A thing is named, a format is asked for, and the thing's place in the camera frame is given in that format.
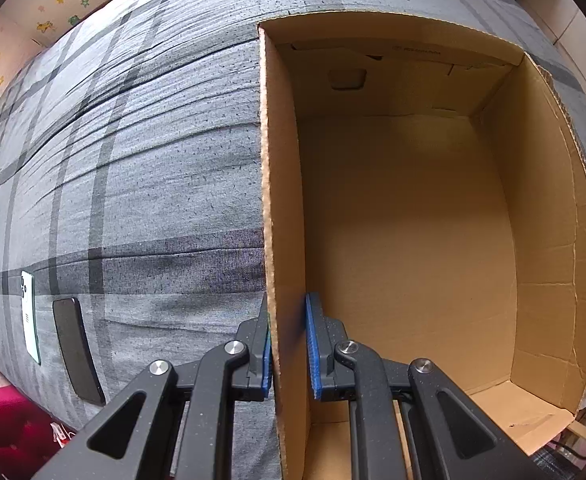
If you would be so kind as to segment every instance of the gray plaid fabric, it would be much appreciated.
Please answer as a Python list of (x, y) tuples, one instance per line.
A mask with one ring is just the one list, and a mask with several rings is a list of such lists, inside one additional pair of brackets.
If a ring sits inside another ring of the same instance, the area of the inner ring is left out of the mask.
[[(460, 23), (548, 70), (586, 155), (586, 97), (513, 0), (115, 0), (24, 67), (0, 101), (0, 370), (74, 428), (51, 312), (79, 298), (107, 399), (147, 363), (228, 340), (265, 289), (257, 23), (361, 9)], [(35, 276), (42, 364), (25, 349)], [(239, 404), (234, 478), (280, 478), (275, 409)]]

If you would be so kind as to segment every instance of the white smartphone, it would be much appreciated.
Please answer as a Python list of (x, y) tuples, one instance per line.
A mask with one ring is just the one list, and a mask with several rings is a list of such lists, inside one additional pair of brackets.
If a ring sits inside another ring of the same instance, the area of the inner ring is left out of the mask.
[(26, 350), (39, 365), (38, 327), (35, 323), (35, 287), (33, 275), (22, 270), (22, 323)]

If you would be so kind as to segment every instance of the mattress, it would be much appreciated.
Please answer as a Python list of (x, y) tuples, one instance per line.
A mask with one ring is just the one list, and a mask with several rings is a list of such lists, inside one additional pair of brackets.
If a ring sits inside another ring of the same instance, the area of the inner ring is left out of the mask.
[[(259, 42), (266, 18), (406, 12), (521, 45), (551, 74), (586, 157), (586, 96), (514, 0), (113, 0), (0, 99), (0, 371), (79, 429), (51, 303), (75, 296), (106, 399), (157, 358), (228, 340), (265, 290)], [(41, 365), (25, 349), (35, 277)], [(280, 478), (273, 396), (237, 403), (234, 478)]]

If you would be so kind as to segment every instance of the silver screw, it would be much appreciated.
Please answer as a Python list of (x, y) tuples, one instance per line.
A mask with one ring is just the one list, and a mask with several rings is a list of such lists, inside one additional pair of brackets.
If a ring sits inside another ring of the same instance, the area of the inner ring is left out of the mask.
[(355, 341), (342, 341), (337, 349), (343, 354), (353, 354), (358, 351), (359, 345)]
[(153, 361), (148, 367), (153, 375), (162, 375), (169, 370), (169, 364), (166, 361)]
[(227, 352), (227, 354), (239, 354), (242, 350), (244, 350), (244, 343), (241, 341), (229, 341), (224, 345), (224, 350)]
[(424, 357), (417, 358), (413, 361), (413, 366), (421, 374), (428, 374), (433, 371), (433, 361)]

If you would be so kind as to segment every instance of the cardboard box wall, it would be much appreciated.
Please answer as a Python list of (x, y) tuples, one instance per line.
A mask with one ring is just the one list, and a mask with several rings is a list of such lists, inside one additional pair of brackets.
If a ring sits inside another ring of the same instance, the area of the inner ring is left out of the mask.
[(452, 23), (262, 23), (262, 194), (284, 476), (348, 478), (308, 397), (303, 295), (384, 358), (432, 358), (527, 452), (586, 384), (586, 172), (543, 72)]

